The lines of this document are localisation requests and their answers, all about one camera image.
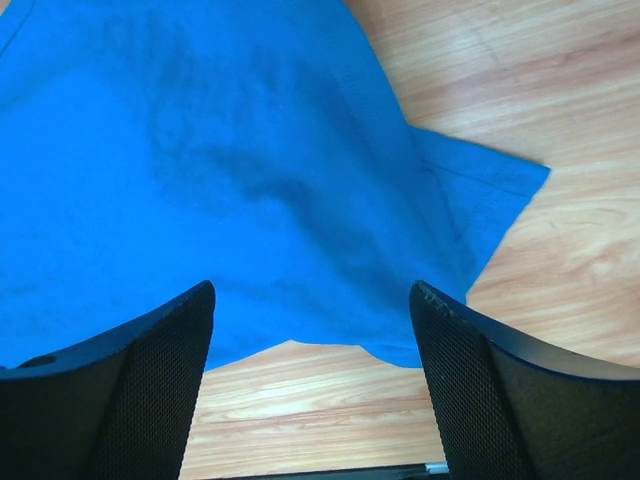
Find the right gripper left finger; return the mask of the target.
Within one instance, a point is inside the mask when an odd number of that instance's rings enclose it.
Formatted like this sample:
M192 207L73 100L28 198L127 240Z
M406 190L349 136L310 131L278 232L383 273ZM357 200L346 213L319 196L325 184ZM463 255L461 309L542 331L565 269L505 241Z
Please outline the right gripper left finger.
M120 326L2 369L2 478L178 478L214 307L203 281Z

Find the blue t shirt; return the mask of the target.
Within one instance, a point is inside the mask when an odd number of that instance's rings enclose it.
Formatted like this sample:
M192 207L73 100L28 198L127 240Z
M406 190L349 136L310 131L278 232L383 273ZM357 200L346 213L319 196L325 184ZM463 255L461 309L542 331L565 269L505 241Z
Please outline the blue t shirt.
M411 126L341 1L13 1L1 16L1 362L208 280L208 368L289 340L420 364L540 164Z

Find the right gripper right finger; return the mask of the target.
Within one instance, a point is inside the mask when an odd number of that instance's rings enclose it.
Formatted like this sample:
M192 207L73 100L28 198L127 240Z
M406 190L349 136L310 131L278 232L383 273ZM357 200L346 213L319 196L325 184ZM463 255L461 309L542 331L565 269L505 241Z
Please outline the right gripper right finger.
M410 316L453 479L635 479L639 372L554 346L424 283Z

